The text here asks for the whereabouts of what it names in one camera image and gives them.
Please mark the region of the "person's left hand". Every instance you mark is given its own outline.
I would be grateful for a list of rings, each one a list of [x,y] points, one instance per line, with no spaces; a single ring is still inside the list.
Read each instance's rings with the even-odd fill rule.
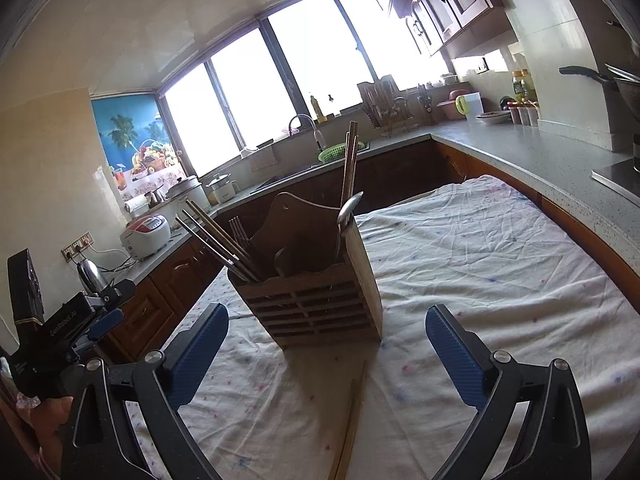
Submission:
[[[47,399],[38,405],[34,400],[17,401],[18,414],[35,431],[39,446],[39,465],[48,479],[58,479],[61,474],[63,440],[61,428],[68,421],[74,398],[63,396]]]

